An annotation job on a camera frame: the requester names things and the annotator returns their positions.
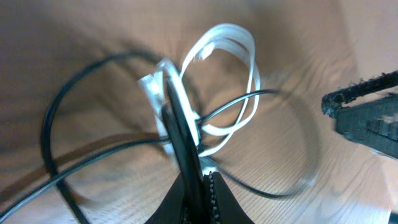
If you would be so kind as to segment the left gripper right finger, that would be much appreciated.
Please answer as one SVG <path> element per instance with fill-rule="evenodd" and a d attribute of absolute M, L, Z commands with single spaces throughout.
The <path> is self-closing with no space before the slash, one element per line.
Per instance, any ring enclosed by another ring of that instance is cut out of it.
<path fill-rule="evenodd" d="M 239 205 L 232 191 L 219 172 L 203 177 L 206 193 L 206 208 L 211 224 L 254 224 Z"/>

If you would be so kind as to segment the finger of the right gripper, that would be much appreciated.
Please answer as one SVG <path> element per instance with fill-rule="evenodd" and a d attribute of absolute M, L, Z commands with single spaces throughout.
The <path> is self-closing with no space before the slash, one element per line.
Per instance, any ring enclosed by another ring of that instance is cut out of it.
<path fill-rule="evenodd" d="M 381 73 L 379 77 L 371 78 L 368 81 L 360 81 L 347 88 L 331 92 L 322 97 L 322 113 L 329 117 L 335 117 L 337 111 L 344 104 L 348 104 L 358 97 L 397 86 L 397 70 L 390 73 Z"/>

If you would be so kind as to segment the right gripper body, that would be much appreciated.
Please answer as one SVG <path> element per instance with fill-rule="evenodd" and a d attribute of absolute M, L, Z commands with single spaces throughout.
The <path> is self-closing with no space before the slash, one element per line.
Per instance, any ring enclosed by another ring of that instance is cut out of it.
<path fill-rule="evenodd" d="M 397 95 L 342 108 L 335 131 L 345 139 L 373 149 L 376 154 L 397 158 Z"/>

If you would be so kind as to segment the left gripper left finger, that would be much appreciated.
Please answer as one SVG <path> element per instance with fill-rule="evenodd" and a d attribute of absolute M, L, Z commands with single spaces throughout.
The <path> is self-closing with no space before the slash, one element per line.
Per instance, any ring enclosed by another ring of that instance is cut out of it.
<path fill-rule="evenodd" d="M 180 223 L 184 206 L 185 189 L 182 175 L 179 174 L 167 192 L 163 201 L 146 224 L 176 224 Z"/>

